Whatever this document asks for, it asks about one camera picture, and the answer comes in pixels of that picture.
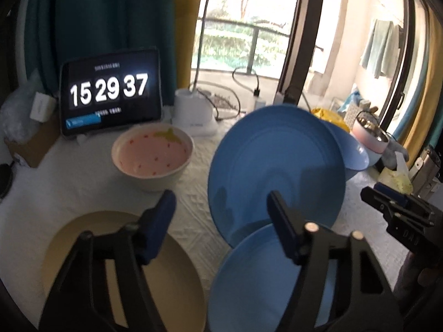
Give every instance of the blue progress bar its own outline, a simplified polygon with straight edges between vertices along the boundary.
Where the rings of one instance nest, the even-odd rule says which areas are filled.
[[[73,129],[82,126],[95,125],[101,122],[101,116],[96,114],[84,115],[66,120],[66,128]]]

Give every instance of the tablet screen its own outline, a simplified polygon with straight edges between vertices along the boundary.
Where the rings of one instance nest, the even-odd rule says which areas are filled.
[[[89,57],[63,65],[61,131],[65,136],[161,119],[155,49]]]

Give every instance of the screw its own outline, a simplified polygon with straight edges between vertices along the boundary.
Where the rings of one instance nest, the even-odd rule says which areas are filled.
[[[314,222],[307,222],[305,224],[305,230],[311,233],[318,231],[318,224],[315,224]]]
[[[363,232],[358,231],[358,230],[355,230],[355,231],[352,233],[352,237],[354,237],[355,239],[358,239],[358,240],[362,240],[363,237],[364,237],[364,235],[363,235]]]

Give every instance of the cardboard box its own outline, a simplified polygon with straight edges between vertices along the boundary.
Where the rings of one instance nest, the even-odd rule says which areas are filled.
[[[54,114],[49,121],[41,124],[40,129],[27,143],[11,142],[7,138],[4,142],[14,160],[36,168],[57,141],[58,136],[60,136],[60,122],[58,114]]]

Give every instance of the plastic bag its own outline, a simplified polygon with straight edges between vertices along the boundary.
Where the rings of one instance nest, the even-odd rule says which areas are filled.
[[[360,94],[360,91],[358,90],[358,87],[356,84],[352,85],[352,91],[349,94],[349,96],[344,101],[343,105],[340,106],[340,108],[337,110],[337,112],[347,112],[349,104],[351,102],[355,103],[357,106],[360,104],[360,101],[363,99],[362,95]]]
[[[408,167],[401,152],[395,151],[397,158],[397,171],[385,167],[378,178],[378,182],[393,188],[400,193],[410,195],[413,192],[413,184],[408,177]]]
[[[36,92],[45,93],[37,69],[25,85],[7,97],[0,108],[0,127],[8,140],[26,143],[37,133],[40,123],[29,117]]]
[[[345,124],[342,116],[335,113],[334,111],[330,111],[321,107],[316,107],[312,109],[311,113],[314,116],[318,117],[320,120],[333,123],[334,125],[344,129],[346,132],[349,132],[349,127],[347,127],[347,125]]]

